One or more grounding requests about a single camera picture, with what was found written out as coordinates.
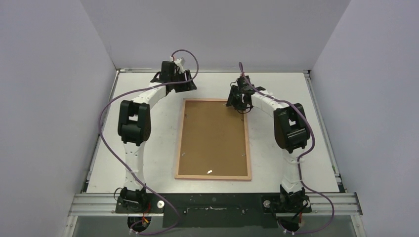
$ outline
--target wooden frame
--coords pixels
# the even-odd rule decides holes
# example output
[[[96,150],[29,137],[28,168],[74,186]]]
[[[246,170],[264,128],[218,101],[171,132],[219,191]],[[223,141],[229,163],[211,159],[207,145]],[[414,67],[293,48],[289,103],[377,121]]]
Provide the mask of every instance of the wooden frame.
[[[245,133],[245,147],[246,147],[246,163],[247,163],[247,176],[215,176],[215,175],[185,175],[179,174],[179,165],[181,157],[181,145],[182,145],[182,133],[183,133],[183,123],[184,123],[184,114],[187,101],[223,101],[227,102],[226,99],[183,99],[182,110],[180,113],[180,127],[179,127],[179,137],[178,137],[178,147],[177,147],[177,158],[176,158],[176,167],[175,167],[175,179],[204,179],[204,180],[251,180],[251,163],[250,163],[250,150],[249,150],[249,132],[248,132],[248,120],[247,115],[243,114],[243,123],[244,123],[244,133]]]

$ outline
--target metal rail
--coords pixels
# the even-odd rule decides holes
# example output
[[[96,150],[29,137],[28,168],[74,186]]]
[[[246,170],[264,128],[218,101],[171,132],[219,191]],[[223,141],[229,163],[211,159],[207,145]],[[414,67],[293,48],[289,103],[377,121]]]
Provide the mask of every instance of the metal rail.
[[[332,207],[325,198],[317,194],[308,193],[307,195],[310,197],[312,212],[305,215],[331,215]],[[335,215],[362,215],[356,193],[329,193],[326,195],[335,206]],[[76,194],[69,216],[142,216],[142,213],[115,213],[116,204],[117,201],[112,194]],[[277,215],[287,216],[288,214],[278,213]],[[163,216],[163,214],[147,214],[147,216]]]

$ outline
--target cork board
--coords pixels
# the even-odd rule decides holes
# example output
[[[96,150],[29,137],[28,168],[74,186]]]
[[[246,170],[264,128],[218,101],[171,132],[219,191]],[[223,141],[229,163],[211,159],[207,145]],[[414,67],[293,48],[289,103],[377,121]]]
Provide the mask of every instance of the cork board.
[[[251,180],[246,114],[225,99],[184,99],[176,179]]]

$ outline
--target screw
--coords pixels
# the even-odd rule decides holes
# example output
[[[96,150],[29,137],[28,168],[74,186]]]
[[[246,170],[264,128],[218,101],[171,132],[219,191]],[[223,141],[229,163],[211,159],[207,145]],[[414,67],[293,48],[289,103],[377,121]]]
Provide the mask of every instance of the screw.
[[[264,207],[266,207],[266,208],[269,208],[269,207],[271,206],[271,201],[269,201],[269,200],[265,200],[265,201],[263,202],[263,206],[264,206]]]
[[[160,200],[157,202],[157,208],[162,209],[165,206],[165,202]]]

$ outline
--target small white object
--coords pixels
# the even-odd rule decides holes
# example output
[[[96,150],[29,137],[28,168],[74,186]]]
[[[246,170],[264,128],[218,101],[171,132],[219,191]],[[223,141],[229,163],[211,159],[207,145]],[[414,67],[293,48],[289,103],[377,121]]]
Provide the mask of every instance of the small white object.
[[[162,209],[164,206],[165,206],[165,202],[164,201],[160,200],[160,201],[157,202],[157,207],[159,209]]]
[[[302,202],[302,204],[303,204],[304,206],[305,206],[307,203],[308,203],[307,208],[309,208],[309,207],[311,206],[310,201],[306,201],[306,200],[304,200],[304,201]]]
[[[185,72],[185,70],[183,69],[183,64],[185,63],[185,59],[178,58],[178,59],[174,60],[174,63],[176,64],[176,66],[179,67],[179,72],[180,73],[184,73]]]

